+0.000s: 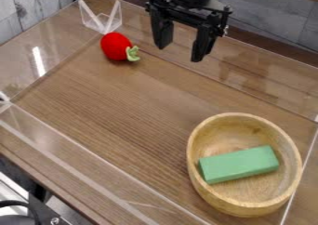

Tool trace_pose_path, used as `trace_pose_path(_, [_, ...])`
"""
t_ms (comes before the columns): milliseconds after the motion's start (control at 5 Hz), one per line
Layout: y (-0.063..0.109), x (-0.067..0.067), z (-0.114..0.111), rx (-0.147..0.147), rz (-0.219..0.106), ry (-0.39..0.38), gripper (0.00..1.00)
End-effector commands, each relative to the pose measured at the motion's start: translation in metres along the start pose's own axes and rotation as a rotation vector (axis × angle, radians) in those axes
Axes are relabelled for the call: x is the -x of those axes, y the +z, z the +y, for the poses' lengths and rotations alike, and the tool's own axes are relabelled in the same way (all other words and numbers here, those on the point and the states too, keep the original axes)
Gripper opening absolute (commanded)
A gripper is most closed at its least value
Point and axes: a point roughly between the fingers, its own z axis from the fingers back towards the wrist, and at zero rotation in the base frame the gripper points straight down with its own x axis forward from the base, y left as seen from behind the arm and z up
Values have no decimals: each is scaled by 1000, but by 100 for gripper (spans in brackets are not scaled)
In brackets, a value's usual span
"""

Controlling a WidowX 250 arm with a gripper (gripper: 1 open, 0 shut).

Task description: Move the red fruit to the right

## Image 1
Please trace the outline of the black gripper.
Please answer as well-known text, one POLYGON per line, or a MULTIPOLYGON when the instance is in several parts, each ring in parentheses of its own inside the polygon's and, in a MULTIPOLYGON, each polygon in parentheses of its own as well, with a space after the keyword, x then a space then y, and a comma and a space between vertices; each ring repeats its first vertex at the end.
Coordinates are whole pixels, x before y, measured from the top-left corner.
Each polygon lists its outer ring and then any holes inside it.
MULTIPOLYGON (((233 8, 220 0, 149 0, 150 24, 154 44, 163 49, 173 42, 174 23, 188 25, 209 22, 213 26, 225 27, 233 8)), ((193 44, 192 61, 201 62, 210 54, 218 36, 212 27, 198 27, 197 39, 193 44)))

